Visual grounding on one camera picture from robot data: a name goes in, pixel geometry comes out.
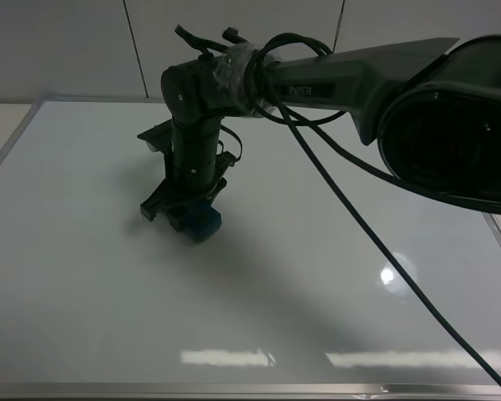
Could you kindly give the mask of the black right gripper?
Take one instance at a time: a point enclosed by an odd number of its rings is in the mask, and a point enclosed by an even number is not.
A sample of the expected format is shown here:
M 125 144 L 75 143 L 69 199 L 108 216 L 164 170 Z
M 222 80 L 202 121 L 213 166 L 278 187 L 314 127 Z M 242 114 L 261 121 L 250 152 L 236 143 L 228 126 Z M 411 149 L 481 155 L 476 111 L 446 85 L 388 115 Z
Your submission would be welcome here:
M 168 211 L 168 220 L 175 231 L 183 231 L 187 227 L 189 209 L 186 205 L 193 201 L 212 203 L 226 187 L 224 174 L 236 164 L 236 157 L 229 151 L 223 151 L 215 157 L 213 184 L 197 195 L 185 194 L 178 190 L 171 179 L 164 179 L 154 192 L 141 203 L 140 213 L 148 221 L 153 221 L 159 211 Z

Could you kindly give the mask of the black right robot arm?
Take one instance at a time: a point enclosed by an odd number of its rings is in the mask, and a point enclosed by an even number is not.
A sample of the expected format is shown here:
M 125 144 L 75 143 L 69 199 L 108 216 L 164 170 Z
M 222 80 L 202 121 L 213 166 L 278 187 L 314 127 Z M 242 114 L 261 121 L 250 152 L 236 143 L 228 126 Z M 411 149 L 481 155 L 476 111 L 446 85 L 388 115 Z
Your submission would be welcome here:
M 349 114 L 377 144 L 383 180 L 427 198 L 501 215 L 501 35 L 432 38 L 345 53 L 292 33 L 256 48 L 237 33 L 190 34 L 199 57 L 167 68 L 170 120 L 140 135 L 165 157 L 165 178 L 141 204 L 176 221 L 212 201 L 236 163 L 219 134 L 226 117 L 271 117 L 292 106 Z

